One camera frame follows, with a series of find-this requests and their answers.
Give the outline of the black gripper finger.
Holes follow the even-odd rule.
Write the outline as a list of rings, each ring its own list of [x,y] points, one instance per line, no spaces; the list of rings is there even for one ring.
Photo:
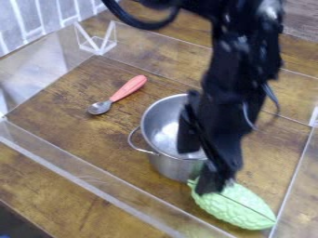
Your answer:
[[[212,192],[222,192],[226,182],[233,178],[229,169],[218,169],[212,161],[204,164],[202,172],[196,186],[196,193],[205,195]]]

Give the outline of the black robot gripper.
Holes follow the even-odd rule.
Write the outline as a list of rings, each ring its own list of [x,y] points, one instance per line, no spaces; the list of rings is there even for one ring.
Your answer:
[[[267,40],[214,45],[202,89],[189,90],[181,111],[178,153],[202,150],[201,180],[230,180],[244,166],[241,142],[257,130],[265,101],[277,100],[269,82],[279,76],[280,45]]]

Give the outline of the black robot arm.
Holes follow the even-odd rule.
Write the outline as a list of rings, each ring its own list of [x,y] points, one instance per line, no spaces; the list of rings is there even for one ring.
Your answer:
[[[213,58],[202,89],[188,93],[178,151],[204,150],[208,161],[196,192],[221,192],[244,159],[241,141],[257,129],[265,100],[277,100],[269,82],[283,65],[283,0],[140,0],[145,7],[185,9],[212,21]]]

